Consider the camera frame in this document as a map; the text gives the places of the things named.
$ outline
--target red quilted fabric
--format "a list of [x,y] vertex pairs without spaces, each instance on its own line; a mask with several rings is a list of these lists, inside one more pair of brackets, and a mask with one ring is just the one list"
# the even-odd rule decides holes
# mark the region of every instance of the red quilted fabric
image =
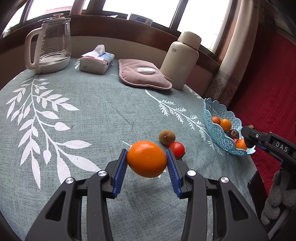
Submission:
[[[296,144],[296,46],[259,25],[250,62],[228,109],[243,126],[252,124]],[[269,193],[279,162],[259,148],[251,157]]]

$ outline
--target thermos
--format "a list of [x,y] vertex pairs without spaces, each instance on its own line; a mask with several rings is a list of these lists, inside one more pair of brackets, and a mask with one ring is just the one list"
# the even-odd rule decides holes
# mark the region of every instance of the thermos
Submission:
[[202,39],[189,31],[183,32],[178,41],[173,42],[165,56],[160,71],[173,84],[173,88],[183,90],[186,80],[198,59],[198,48]]

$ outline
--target table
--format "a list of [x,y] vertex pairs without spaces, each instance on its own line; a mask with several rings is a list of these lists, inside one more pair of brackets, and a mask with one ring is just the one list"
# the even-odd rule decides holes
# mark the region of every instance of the table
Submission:
[[[116,160],[123,148],[175,132],[187,149],[189,168],[204,177],[227,176],[254,209],[247,183],[252,159],[226,153],[206,131],[203,99],[183,91],[134,88],[119,76],[118,61],[104,75],[79,71],[79,59],[56,73],[25,70],[0,97],[0,210],[24,240],[35,218],[66,177],[90,177]],[[168,172],[144,178],[128,167],[122,191],[108,200],[115,241],[181,239],[186,200],[174,194]],[[208,240],[212,240],[212,203],[208,199]],[[86,199],[82,206],[86,237]]]

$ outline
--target metal bolt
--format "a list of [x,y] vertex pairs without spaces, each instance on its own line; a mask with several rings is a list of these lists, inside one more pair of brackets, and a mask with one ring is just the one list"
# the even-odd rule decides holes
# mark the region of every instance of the metal bolt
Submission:
[[98,172],[98,175],[100,177],[103,177],[103,176],[106,176],[107,175],[107,172],[105,170],[101,170],[101,171]]
[[69,178],[66,179],[67,184],[70,184],[72,182],[74,182],[74,179],[72,177],[69,177]]
[[194,171],[194,170],[189,170],[189,171],[187,172],[187,175],[193,177],[193,176],[196,175],[196,171]]
[[229,179],[227,177],[221,177],[221,182],[228,183]]

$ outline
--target orange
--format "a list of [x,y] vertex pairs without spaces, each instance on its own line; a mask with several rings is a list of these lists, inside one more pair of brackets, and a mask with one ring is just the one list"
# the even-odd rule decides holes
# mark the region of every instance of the orange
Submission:
[[239,141],[236,143],[235,147],[237,149],[243,149],[243,150],[247,150],[248,147],[246,146],[245,142],[244,142],[244,138],[243,139],[239,139]]
[[213,116],[213,117],[212,117],[212,122],[213,122],[213,123],[216,123],[216,124],[218,124],[218,125],[221,124],[220,118],[217,117],[217,116]]
[[231,124],[230,120],[222,119],[220,126],[222,127],[222,129],[224,131],[230,131],[232,124]]
[[143,177],[157,177],[167,166],[164,152],[150,141],[139,141],[133,144],[126,160],[130,168]]

